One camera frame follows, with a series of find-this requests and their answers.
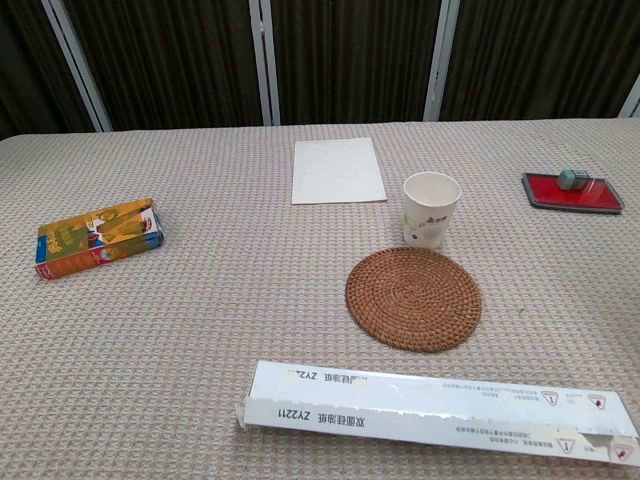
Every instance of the warning symbol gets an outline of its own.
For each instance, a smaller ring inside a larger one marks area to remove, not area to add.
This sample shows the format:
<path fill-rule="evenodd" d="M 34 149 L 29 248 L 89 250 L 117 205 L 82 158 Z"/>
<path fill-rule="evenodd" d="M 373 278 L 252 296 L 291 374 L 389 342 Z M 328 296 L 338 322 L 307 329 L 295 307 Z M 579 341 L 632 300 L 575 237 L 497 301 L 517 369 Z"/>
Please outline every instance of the warning symbol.
<path fill-rule="evenodd" d="M 571 453 L 571 450 L 573 449 L 573 444 L 574 443 L 576 443 L 576 441 L 573 438 L 559 438 L 558 439 L 558 445 L 560 445 L 560 448 L 562 449 L 562 451 L 564 453 L 566 453 L 567 455 L 569 455 Z"/>
<path fill-rule="evenodd" d="M 618 460 L 624 462 L 631 456 L 633 448 L 629 447 L 628 445 L 614 445 L 613 451 L 616 452 L 616 457 L 618 457 Z"/>
<path fill-rule="evenodd" d="M 604 395 L 589 395 L 589 400 L 600 410 L 604 410 L 604 402 L 607 401 Z"/>
<path fill-rule="evenodd" d="M 549 405 L 555 407 L 558 404 L 558 394 L 556 392 L 540 392 Z"/>

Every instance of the woven coaster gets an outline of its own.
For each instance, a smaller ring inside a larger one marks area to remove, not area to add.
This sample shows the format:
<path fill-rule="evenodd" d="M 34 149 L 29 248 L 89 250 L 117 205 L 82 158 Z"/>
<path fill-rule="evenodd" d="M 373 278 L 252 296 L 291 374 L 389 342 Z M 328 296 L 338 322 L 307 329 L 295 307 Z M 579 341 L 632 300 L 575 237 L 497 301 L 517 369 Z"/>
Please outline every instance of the woven coaster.
<path fill-rule="evenodd" d="M 480 320 L 480 290 L 453 260 L 419 248 L 390 248 L 352 270 L 345 292 L 355 321 L 378 340 L 417 352 L 465 341 Z"/>

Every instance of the paper cup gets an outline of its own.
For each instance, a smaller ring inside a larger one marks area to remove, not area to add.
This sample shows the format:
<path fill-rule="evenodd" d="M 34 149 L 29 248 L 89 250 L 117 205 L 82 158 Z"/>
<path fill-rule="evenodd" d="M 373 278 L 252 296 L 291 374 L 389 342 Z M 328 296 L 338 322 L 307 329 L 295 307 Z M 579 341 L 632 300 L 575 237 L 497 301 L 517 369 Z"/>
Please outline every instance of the paper cup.
<path fill-rule="evenodd" d="M 404 239 L 412 247 L 437 248 L 447 231 L 462 189 L 437 172 L 411 175 L 404 182 Z"/>

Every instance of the woven tablecloth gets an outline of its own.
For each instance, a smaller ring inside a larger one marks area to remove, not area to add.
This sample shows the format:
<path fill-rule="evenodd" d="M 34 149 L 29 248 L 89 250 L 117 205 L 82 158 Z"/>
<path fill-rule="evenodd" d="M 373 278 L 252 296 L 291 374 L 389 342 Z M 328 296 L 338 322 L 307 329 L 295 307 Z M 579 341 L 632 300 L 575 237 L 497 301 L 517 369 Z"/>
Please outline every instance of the woven tablecloth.
<path fill-rule="evenodd" d="M 291 205 L 296 140 L 371 137 L 388 201 Z M 622 215 L 533 209 L 523 172 L 608 178 Z M 345 281 L 402 246 L 402 182 L 462 199 L 441 253 L 483 295 L 467 342 L 394 349 Z M 615 390 L 640 421 L 640 120 L 27 135 L 0 143 L 0 478 L 638 478 L 638 469 L 242 430 L 260 359 Z M 46 281 L 38 225 L 150 196 L 155 251 Z"/>

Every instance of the dark curtain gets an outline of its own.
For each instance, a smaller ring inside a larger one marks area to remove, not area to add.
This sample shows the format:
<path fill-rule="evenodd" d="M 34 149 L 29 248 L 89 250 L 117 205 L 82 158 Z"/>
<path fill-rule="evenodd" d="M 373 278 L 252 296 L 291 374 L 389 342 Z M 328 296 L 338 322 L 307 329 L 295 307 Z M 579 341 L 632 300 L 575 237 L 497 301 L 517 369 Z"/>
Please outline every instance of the dark curtain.
<path fill-rule="evenodd" d="M 0 140 L 93 126 L 40 0 L 0 1 Z"/>
<path fill-rule="evenodd" d="M 115 130 L 261 125 L 246 0 L 67 0 Z"/>
<path fill-rule="evenodd" d="M 281 120 L 422 120 L 440 0 L 271 0 Z"/>
<path fill-rule="evenodd" d="M 440 119 L 615 117 L 638 73 L 638 0 L 464 0 Z"/>

